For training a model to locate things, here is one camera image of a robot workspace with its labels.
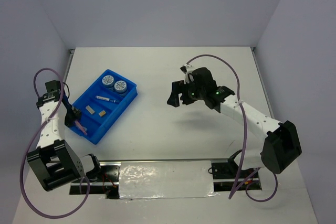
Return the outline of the blue white whiteboard marker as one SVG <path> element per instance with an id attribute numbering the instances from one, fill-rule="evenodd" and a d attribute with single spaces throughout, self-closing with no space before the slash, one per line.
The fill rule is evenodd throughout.
<path id="1" fill-rule="evenodd" d="M 111 98 L 106 98 L 106 97 L 102 97 L 102 96 L 95 96 L 96 99 L 101 100 L 101 101 L 106 101 L 106 102 L 111 102 L 111 103 L 117 103 L 119 104 L 120 102 L 118 100 L 114 100 Z"/>

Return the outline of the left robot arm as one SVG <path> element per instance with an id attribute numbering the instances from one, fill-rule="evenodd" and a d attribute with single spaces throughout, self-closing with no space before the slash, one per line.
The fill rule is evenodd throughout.
<path id="1" fill-rule="evenodd" d="M 28 152 L 27 162 L 45 191 L 54 190 L 86 176 L 91 182 L 98 181 L 103 168 L 98 159 L 89 154 L 85 163 L 65 140 L 65 128 L 75 127 L 87 133 L 79 122 L 82 112 L 71 105 L 68 97 L 61 95 L 61 82 L 45 83 L 47 92 L 37 101 L 42 122 L 46 123 L 39 134 L 35 150 Z"/>

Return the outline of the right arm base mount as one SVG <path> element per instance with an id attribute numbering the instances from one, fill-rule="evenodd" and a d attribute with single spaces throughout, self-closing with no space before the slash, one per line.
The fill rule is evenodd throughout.
<path id="1" fill-rule="evenodd" d="M 213 186 L 215 192 L 230 191 L 237 173 L 238 165 L 234 162 L 214 162 L 208 169 L 208 173 L 212 175 Z M 249 186 L 249 190 L 261 190 L 258 173 L 245 182 L 238 190 L 245 190 Z"/>

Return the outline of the grey eraser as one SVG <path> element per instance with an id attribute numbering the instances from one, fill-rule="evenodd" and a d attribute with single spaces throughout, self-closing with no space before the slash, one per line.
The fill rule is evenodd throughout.
<path id="1" fill-rule="evenodd" d="M 86 106 L 86 110 L 90 113 L 90 114 L 94 114 L 94 110 L 88 105 Z"/>

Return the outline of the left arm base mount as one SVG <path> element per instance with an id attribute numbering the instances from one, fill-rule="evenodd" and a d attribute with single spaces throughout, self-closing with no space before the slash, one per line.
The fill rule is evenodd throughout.
<path id="1" fill-rule="evenodd" d="M 89 195 L 102 196 L 105 199 L 119 199 L 120 163 L 101 162 L 101 172 L 90 179 Z M 85 195 L 87 183 L 75 180 L 70 184 L 69 195 Z"/>

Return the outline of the pink correction tape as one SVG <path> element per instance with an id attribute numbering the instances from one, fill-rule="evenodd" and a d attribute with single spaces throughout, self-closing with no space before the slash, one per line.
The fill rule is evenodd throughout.
<path id="1" fill-rule="evenodd" d="M 84 135 L 87 135 L 87 129 L 83 127 L 78 120 L 75 121 L 75 125 Z"/>

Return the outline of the small tan eraser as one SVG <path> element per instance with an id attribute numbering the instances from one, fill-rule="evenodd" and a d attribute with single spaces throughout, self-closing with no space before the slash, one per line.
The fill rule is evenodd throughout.
<path id="1" fill-rule="evenodd" d="M 105 110 L 103 110 L 103 111 L 101 111 L 101 112 L 99 113 L 99 116 L 104 116 L 104 115 L 106 115 Z"/>

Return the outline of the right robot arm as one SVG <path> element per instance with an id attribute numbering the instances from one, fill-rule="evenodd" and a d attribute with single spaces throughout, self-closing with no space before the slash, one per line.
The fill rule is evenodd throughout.
<path id="1" fill-rule="evenodd" d="M 233 177 L 242 176 L 250 168 L 267 168 L 280 174 L 301 155 L 302 149 L 293 123 L 282 123 L 268 117 L 240 100 L 233 90 L 218 86 L 205 67 L 194 68 L 185 64 L 181 71 L 185 74 L 184 80 L 172 83 L 168 105 L 178 107 L 180 104 L 204 101 L 209 109 L 246 126 L 247 131 L 259 141 L 254 148 L 236 154 L 234 161 L 229 163 L 228 171 Z"/>

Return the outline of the blue cleaning gel jar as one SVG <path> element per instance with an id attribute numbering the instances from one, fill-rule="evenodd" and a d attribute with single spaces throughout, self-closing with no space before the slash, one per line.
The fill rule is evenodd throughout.
<path id="1" fill-rule="evenodd" d="M 114 88 L 114 77 L 112 75 L 106 75 L 102 77 L 101 83 L 107 89 Z"/>

